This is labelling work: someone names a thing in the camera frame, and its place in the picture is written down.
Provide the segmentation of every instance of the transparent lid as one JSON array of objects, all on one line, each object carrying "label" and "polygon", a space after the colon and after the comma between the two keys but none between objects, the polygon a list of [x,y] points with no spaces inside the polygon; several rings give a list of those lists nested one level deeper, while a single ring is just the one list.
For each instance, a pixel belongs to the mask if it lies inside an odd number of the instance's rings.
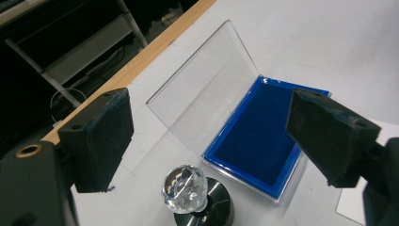
[{"label": "transparent lid", "polygon": [[198,157],[258,77],[244,44],[225,22],[147,102]]}]

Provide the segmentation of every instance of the metal base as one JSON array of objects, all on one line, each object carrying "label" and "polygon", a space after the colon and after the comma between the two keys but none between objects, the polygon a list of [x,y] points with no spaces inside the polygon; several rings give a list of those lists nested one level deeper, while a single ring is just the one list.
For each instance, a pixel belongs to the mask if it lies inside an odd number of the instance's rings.
[{"label": "metal base", "polygon": [[220,182],[207,177],[208,204],[201,212],[174,214],[178,226],[231,226],[234,221],[232,199]]}]

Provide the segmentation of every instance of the blue foam insert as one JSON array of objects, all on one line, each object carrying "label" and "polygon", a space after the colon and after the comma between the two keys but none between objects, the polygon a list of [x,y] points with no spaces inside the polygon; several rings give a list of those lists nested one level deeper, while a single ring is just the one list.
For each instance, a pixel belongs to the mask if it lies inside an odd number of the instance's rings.
[{"label": "blue foam insert", "polygon": [[300,154],[285,131],[294,88],[311,89],[259,76],[204,159],[278,199]]}]

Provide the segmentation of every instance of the clear plastic box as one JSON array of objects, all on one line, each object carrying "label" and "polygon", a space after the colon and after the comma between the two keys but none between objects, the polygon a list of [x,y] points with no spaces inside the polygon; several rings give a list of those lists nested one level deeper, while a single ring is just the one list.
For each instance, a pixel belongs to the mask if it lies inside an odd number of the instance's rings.
[{"label": "clear plastic box", "polygon": [[303,153],[285,132],[294,88],[308,89],[259,75],[227,21],[147,106],[207,165],[279,203],[301,177]]}]

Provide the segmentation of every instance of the crystal knob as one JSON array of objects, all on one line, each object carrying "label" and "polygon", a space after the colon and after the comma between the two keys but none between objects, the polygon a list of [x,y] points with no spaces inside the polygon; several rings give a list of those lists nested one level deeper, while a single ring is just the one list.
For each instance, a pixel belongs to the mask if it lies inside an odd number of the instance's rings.
[{"label": "crystal knob", "polygon": [[189,165],[172,170],[162,186],[165,204],[177,214],[200,212],[205,209],[207,193],[208,183],[203,172]]}]

